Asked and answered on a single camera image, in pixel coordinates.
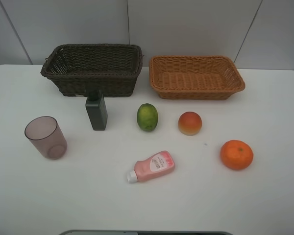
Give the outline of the pink lotion bottle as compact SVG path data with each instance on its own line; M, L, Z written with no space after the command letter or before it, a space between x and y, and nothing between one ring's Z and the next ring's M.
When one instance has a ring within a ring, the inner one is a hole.
M127 175L130 184L145 182L173 172L175 162L168 151L158 152L144 161L137 161Z

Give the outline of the translucent pink plastic cup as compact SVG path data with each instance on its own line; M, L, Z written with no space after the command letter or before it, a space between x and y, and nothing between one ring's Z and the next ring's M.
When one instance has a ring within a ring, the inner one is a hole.
M25 127L24 135L47 159L60 159L67 151L67 141L53 117L35 118Z

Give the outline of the orange mandarin fruit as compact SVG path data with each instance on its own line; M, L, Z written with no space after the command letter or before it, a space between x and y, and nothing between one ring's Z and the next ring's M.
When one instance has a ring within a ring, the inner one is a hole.
M227 141L220 149L221 162L232 170L243 170L249 167L253 161L251 147L243 141Z

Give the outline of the dark brown wicker basket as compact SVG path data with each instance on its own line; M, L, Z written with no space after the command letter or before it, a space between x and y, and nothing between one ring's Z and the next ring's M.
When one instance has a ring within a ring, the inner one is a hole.
M105 97L129 97L142 66L143 53L137 45L64 44L46 59L41 75L64 96L87 96L94 88Z

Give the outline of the dark green square bottle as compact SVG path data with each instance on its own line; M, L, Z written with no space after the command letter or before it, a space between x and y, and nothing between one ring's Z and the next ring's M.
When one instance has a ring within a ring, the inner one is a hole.
M108 113L103 93L97 89L89 89L85 107L92 129L104 131L107 125Z

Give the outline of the orange wicker basket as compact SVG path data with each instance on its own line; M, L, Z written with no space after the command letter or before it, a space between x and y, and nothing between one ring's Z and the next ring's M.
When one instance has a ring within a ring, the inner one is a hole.
M226 100L245 89L235 64L220 55L153 56L149 81L162 99Z

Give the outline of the red yellow peach fruit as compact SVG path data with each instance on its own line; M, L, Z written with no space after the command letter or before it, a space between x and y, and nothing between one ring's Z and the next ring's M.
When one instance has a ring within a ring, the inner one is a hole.
M195 112L185 112L178 120L178 129L188 136L196 135L202 128L202 120Z

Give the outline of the green lime fruit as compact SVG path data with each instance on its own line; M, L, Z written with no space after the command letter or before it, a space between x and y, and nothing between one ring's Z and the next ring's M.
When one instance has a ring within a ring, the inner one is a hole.
M153 131L158 124L157 109L152 104L142 104L137 111L137 123L143 131Z

